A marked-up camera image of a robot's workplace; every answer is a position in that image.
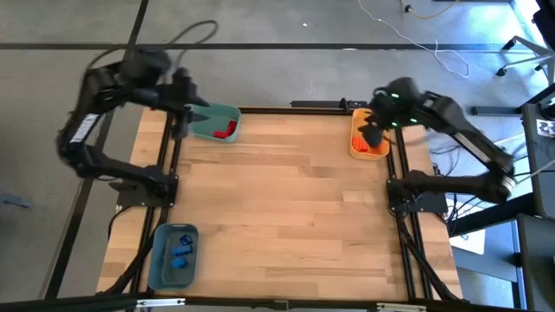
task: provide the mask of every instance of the office chair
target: office chair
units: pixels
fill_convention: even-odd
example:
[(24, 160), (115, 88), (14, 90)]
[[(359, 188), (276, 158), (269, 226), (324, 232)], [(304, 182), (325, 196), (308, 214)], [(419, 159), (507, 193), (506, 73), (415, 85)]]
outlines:
[(544, 37), (547, 48), (544, 48), (536, 43), (529, 42), (519, 36), (514, 36), (513, 39), (511, 39), (503, 47), (504, 50), (509, 50), (514, 47), (516, 42), (520, 42), (538, 56), (522, 61), (508, 63), (497, 71), (497, 76), (504, 76), (507, 68), (513, 68), (517, 65), (525, 63), (537, 63), (538, 66), (535, 68), (536, 70), (541, 70), (543, 65), (547, 65), (547, 80), (550, 85), (554, 83), (555, 51), (553, 51), (553, 47), (555, 47), (555, 32), (553, 32), (553, 30), (555, 29), (555, 16), (552, 13), (552, 8), (541, 9), (534, 13), (534, 22), (536, 23), (536, 26), (538, 26), (541, 35)]

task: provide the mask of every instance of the robotic arm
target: robotic arm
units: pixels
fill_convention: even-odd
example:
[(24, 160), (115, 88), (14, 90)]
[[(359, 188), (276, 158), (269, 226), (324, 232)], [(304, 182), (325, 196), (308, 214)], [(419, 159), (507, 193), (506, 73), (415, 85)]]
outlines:
[(81, 178), (98, 178), (108, 175), (136, 181), (147, 193), (165, 198), (170, 188), (177, 185), (175, 177), (165, 175), (157, 166), (139, 167), (110, 159), (85, 140), (98, 120), (107, 112), (127, 102), (152, 109), (161, 109), (174, 117), (174, 139), (187, 135), (189, 123), (205, 120), (193, 114), (186, 104), (209, 106), (196, 94), (196, 85), (186, 69), (179, 68), (173, 74), (171, 84), (158, 84), (159, 78), (171, 67), (164, 51), (135, 50), (124, 62), (115, 62), (100, 68), (87, 70), (75, 110), (56, 138), (56, 147), (62, 160), (75, 169)]
[(369, 145), (381, 143), (383, 130), (423, 125), (454, 138), (489, 170), (476, 177), (439, 177), (410, 171), (404, 179), (389, 183), (399, 201), (413, 200), (423, 192), (458, 192), (498, 204), (511, 194), (515, 186), (513, 157), (470, 124), (453, 99), (429, 91), (421, 94), (412, 79), (400, 78), (376, 89), (369, 108), (373, 113), (366, 119), (368, 125), (359, 128)]

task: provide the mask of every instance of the orange bin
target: orange bin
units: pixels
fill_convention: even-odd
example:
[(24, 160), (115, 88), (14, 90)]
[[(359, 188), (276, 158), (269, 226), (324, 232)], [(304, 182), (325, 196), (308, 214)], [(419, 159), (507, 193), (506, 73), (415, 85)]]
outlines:
[(368, 124), (364, 119), (371, 114), (372, 111), (368, 108), (358, 108), (353, 112), (349, 152), (356, 159), (378, 160), (389, 153), (389, 132), (383, 132), (383, 140), (378, 147), (370, 147), (364, 140), (362, 132), (358, 131), (359, 127)]

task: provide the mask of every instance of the floor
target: floor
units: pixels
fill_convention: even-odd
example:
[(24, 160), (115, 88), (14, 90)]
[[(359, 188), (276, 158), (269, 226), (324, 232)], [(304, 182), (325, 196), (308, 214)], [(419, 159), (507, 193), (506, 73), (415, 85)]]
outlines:
[[(524, 35), (507, 3), (463, 2), (435, 19), (418, 20), (403, 13), (396, 1), (361, 1), (376, 18), (419, 43), (437, 40), (500, 47), (512, 36)], [(84, 67), (100, 52), (78, 49), (77, 45), (65, 50), (14, 50), (6, 49), (3, 43), (126, 43), (140, 3), (141, 0), (0, 2), (0, 142), (4, 146), (0, 152), (0, 192), (23, 196), (32, 203), (29, 209), (0, 206), (0, 302), (36, 299), (45, 290), (45, 280), (80, 187), (80, 180), (57, 158), (54, 139), (67, 112), (75, 105)], [(447, 5), (431, 0), (414, 0), (412, 4), (423, 15)], [(220, 23), (220, 32), (212, 42), (406, 43), (387, 25), (372, 21), (356, 0), (150, 1), (137, 41), (166, 42), (188, 24), (206, 18)], [(185, 41), (201, 36), (202, 31), (195, 30)], [(191, 70), (204, 98), (241, 106), (286, 106), (293, 100), (342, 97), (367, 100), (374, 88), (401, 76), (413, 77), (422, 90), (451, 96), (465, 109), (473, 105), (515, 107), (546, 87), (545, 75), (532, 67), (510, 70), (502, 78), (494, 74), (506, 62), (531, 57), (523, 50), (507, 54), (467, 50), (460, 54), (470, 67), (468, 79), (448, 73), (431, 54), (421, 50), (192, 51), (186, 54), (183, 65)], [(121, 55), (113, 54), (104, 62), (121, 59)], [(453, 70), (465, 70), (453, 55), (440, 55)], [(139, 119), (137, 107), (118, 109), (104, 149), (106, 154), (129, 158)], [(492, 140), (522, 132), (518, 118), (468, 119)], [(435, 149), (453, 142), (430, 134), (428, 144)], [(434, 161), (445, 172), (455, 157), (451, 155), (450, 160), (449, 155), (443, 155)], [(452, 175), (483, 171), (477, 161), (461, 153)], [(106, 183), (94, 184), (61, 296), (94, 293), (115, 198)], [(463, 293), (472, 302), (504, 305), (509, 300), (503, 303), (482, 296), (496, 290), (483, 286), (487, 277), (459, 273)]]

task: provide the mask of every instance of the wooden tabletop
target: wooden tabletop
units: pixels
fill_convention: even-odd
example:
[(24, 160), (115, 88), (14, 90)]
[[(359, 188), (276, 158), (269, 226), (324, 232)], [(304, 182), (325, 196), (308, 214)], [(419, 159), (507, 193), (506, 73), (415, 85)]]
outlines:
[[(155, 163), (164, 121), (163, 113), (145, 111), (132, 163)], [(161, 294), (407, 300), (395, 219), (386, 211), (387, 162), (349, 155), (350, 117), (243, 114), (241, 122), (232, 144), (183, 142), (168, 222), (199, 228), (199, 267), (189, 288)], [(409, 166), (431, 173), (423, 134), (404, 130)], [(115, 221), (98, 290), (135, 256), (144, 215), (136, 207)], [(428, 261), (460, 296), (446, 226), (433, 214), (419, 216)]]

